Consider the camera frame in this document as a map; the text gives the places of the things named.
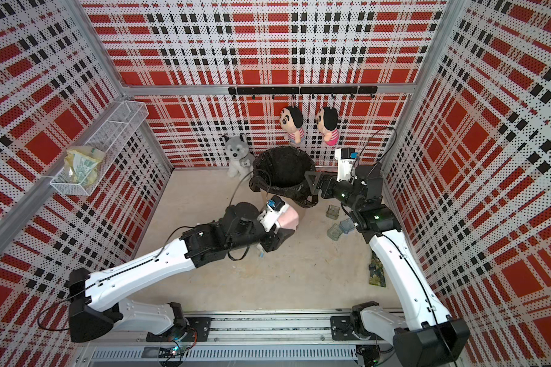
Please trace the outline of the clear sharpener shavings tray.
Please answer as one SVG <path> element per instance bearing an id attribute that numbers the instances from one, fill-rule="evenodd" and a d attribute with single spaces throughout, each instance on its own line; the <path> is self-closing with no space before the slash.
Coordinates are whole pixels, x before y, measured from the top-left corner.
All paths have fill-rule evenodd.
<path id="1" fill-rule="evenodd" d="M 338 241 L 343 234 L 344 234 L 344 231 L 341 229 L 341 227 L 337 223 L 333 224 L 327 230 L 328 238 L 333 240 L 333 241 Z"/>

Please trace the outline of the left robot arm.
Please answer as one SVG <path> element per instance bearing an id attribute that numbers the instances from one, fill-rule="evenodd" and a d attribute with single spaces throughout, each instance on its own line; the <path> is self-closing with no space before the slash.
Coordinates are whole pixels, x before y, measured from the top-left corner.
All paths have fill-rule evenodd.
<path id="1" fill-rule="evenodd" d="M 232 258 L 237 249 L 260 245 L 277 250 L 298 228 L 296 210 L 280 197 L 264 211 L 241 202 L 226 208 L 222 218 L 187 229 L 161 249 L 99 272 L 70 273 L 69 331 L 74 343 L 99 339 L 111 331 L 144 331 L 154 338 L 188 328 L 180 304 L 144 304 L 134 293 L 173 275 Z"/>

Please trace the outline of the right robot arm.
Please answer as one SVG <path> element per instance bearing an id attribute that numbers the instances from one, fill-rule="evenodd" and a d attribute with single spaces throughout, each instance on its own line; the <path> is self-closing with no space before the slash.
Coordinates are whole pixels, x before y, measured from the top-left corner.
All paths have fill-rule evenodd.
<path id="1" fill-rule="evenodd" d="M 415 264 L 398 218 L 383 203 L 384 179 L 377 165 L 339 166 L 338 173 L 305 173 L 312 195 L 336 199 L 381 261 L 398 295 L 403 316 L 371 301 L 352 307 L 349 325 L 339 333 L 358 339 L 382 339 L 403 366 L 460 366 L 471 332 L 463 319 L 433 293 Z"/>

